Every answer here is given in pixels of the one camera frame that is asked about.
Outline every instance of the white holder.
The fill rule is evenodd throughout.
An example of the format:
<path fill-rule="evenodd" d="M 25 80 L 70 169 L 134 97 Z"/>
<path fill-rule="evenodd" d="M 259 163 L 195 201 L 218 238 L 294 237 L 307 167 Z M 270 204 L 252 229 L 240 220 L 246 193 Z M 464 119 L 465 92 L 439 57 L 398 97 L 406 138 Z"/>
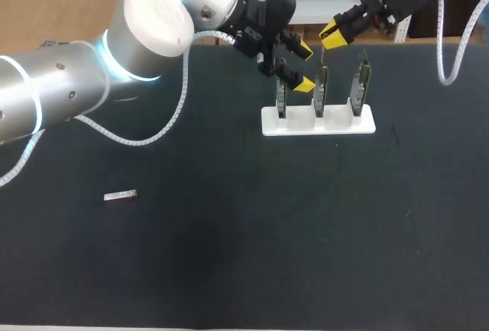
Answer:
<path fill-rule="evenodd" d="M 345 105 L 325 105 L 323 118 L 316 117 L 313 105 L 288 105 L 286 118 L 279 118 L 276 106 L 265 107 L 261 127 L 265 136 L 366 135 L 376 130 L 370 106 L 355 117 L 349 98 Z"/>

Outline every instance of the silver robot arm segment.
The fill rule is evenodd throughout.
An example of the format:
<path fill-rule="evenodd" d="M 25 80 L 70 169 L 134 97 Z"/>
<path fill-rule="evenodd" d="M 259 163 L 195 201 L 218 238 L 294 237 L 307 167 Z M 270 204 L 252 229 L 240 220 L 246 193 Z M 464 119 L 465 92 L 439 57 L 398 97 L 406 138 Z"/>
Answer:
<path fill-rule="evenodd" d="M 176 65 L 194 25 L 218 28 L 236 2 L 118 0 L 109 29 L 92 42 L 0 57 L 0 143 L 138 97 Z"/>

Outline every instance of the blue light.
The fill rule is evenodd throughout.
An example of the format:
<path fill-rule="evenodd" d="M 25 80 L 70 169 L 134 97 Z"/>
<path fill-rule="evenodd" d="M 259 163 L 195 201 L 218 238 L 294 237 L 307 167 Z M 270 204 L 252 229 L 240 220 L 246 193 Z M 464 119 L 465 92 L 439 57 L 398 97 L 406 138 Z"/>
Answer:
<path fill-rule="evenodd" d="M 130 79 L 134 79 L 134 80 L 138 80 L 138 81 L 145 81 L 145 82 L 147 82 L 147 81 L 155 81 L 155 80 L 158 80 L 158 79 L 161 78 L 161 76 L 151 77 L 151 78 L 148 78 L 148 77 L 140 77 L 140 76 L 134 75 L 133 73 L 130 73 L 124 67 L 122 67 L 115 60 L 115 58 L 110 53 L 110 50 L 108 49 L 108 45 L 107 45 L 107 33 L 108 33 L 108 30 L 105 31 L 105 33 L 103 35 L 103 38 L 102 38 L 103 49 L 102 50 L 99 50 L 99 51 L 102 54 L 102 57 L 103 57 L 105 63 L 107 64 L 107 67 L 115 75 L 117 75 L 117 76 L 123 76 L 123 77 L 126 77 L 126 78 L 128 77 Z"/>
<path fill-rule="evenodd" d="M 34 105 L 36 107 L 36 125 L 34 127 L 34 130 L 32 131 L 32 134 L 36 134 L 39 132 L 40 127 L 43 123 L 43 109 L 40 105 L 39 92 L 34 85 L 34 81 L 28 75 L 27 71 L 25 71 L 24 67 L 22 67 L 19 62 L 17 62 L 13 58 L 10 58 L 9 56 L 0 56 L 0 59 L 7 61 L 13 67 L 15 67 L 15 69 L 21 74 L 22 79 L 24 79 L 24 83 L 29 93 L 31 94 L 31 98 L 34 101 Z"/>

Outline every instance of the black table surface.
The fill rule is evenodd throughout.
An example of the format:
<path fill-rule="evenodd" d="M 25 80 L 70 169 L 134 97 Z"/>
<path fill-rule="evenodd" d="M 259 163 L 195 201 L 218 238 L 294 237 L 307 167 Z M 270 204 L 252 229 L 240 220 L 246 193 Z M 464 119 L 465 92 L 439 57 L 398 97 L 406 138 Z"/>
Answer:
<path fill-rule="evenodd" d="M 330 103 L 363 49 L 329 54 Z M 366 49 L 374 135 L 264 137 L 275 82 L 230 47 L 193 49 L 184 112 L 154 145 L 50 128 L 0 190 L 0 324 L 487 329 L 489 49 L 469 47 L 451 87 L 434 46 Z M 180 80 L 93 118 L 151 136 Z M 24 146 L 1 148 L 1 172 Z"/>

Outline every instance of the white cable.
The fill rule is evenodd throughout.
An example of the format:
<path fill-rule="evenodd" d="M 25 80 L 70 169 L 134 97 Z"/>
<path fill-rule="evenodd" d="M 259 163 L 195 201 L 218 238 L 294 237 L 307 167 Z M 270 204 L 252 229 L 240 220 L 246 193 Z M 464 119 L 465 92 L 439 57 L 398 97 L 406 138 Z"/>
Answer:
<path fill-rule="evenodd" d="M 231 37 L 226 33 L 222 33 L 221 31 L 202 31 L 194 35 L 193 42 L 195 42 L 197 39 L 200 39 L 202 37 L 215 37 L 225 42 L 228 42 L 229 44 L 235 43 L 235 39 L 233 37 Z M 85 117 L 84 115 L 79 115 L 75 118 L 83 123 L 86 123 L 91 128 L 94 128 L 95 130 L 97 130 L 107 138 L 110 138 L 111 140 L 118 142 L 119 144 L 138 147 L 138 146 L 145 146 L 148 144 L 152 144 L 155 141 L 158 141 L 173 127 L 178 117 L 180 116 L 180 113 L 182 112 L 183 105 L 185 104 L 186 93 L 189 85 L 189 51 L 190 49 L 187 49 L 183 54 L 183 81 L 182 81 L 182 93 L 180 95 L 180 100 L 178 102 L 178 105 L 176 106 L 176 110 L 172 118 L 170 119 L 170 121 L 155 136 L 140 141 L 128 140 L 127 138 L 121 138 L 116 134 L 113 134 L 112 132 L 103 128 L 101 125 L 94 122 L 92 119 Z"/>
<path fill-rule="evenodd" d="M 470 17 L 467 26 L 465 27 L 464 34 L 461 36 L 460 45 L 457 49 L 457 55 L 455 57 L 455 63 L 453 65 L 452 74 L 448 79 L 445 78 L 445 69 L 443 67 L 443 22 L 445 17 L 445 0 L 438 0 L 438 30 L 436 35 L 436 57 L 438 65 L 438 78 L 440 83 L 444 86 L 451 85 L 455 79 L 457 79 L 458 72 L 460 71 L 461 62 L 464 58 L 465 48 L 470 41 L 472 31 L 477 24 L 477 20 L 482 14 L 482 11 L 489 4 L 489 0 L 481 0 L 475 8 L 472 16 Z"/>
<path fill-rule="evenodd" d="M 226 33 L 222 33 L 221 31 L 202 31 L 194 35 L 193 41 L 195 42 L 197 39 L 200 39 L 202 37 L 215 37 L 225 42 L 228 42 L 231 45 L 235 43 L 235 39 L 233 37 L 231 37 Z M 172 128 L 172 126 L 175 124 L 176 120 L 180 116 L 180 113 L 182 112 L 183 104 L 185 103 L 186 100 L 186 92 L 189 85 L 189 51 L 190 49 L 187 49 L 183 54 L 183 82 L 182 82 L 182 94 L 180 96 L 180 101 L 178 102 L 178 105 L 176 107 L 176 110 L 171 120 L 160 132 L 158 132 L 152 138 L 147 138 L 146 140 L 142 140 L 142 141 L 132 141 L 125 138 L 120 138 L 117 135 L 111 133 L 110 131 L 107 131 L 105 128 L 103 128 L 101 125 L 98 125 L 90 118 L 85 117 L 84 115 L 79 115 L 75 118 L 83 123 L 86 123 L 88 126 L 94 128 L 104 136 L 112 139 L 115 142 L 118 142 L 119 144 L 124 144 L 128 146 L 144 146 L 159 140 Z M 39 138 L 43 133 L 44 130 L 39 131 L 36 134 L 32 135 L 31 140 L 29 140 L 28 142 L 28 146 L 26 146 L 26 148 L 24 149 L 24 152 L 22 153 L 21 158 L 18 160 L 15 167 L 13 167 L 5 176 L 0 177 L 0 187 L 3 187 L 7 183 L 11 182 L 21 172 L 25 164 L 28 162 L 29 157 L 32 154 L 32 151 L 34 150 L 37 142 L 39 141 Z"/>
<path fill-rule="evenodd" d="M 44 130 L 41 130 L 32 135 L 31 140 L 28 142 L 28 146 L 25 147 L 24 152 L 22 153 L 21 158 L 18 160 L 15 167 L 13 167 L 5 176 L 0 177 L 0 187 L 3 187 L 5 184 L 16 178 L 16 176 L 21 172 L 22 168 L 24 168 L 25 164 L 28 162 L 29 157 L 31 157 L 32 151 L 43 133 Z"/>

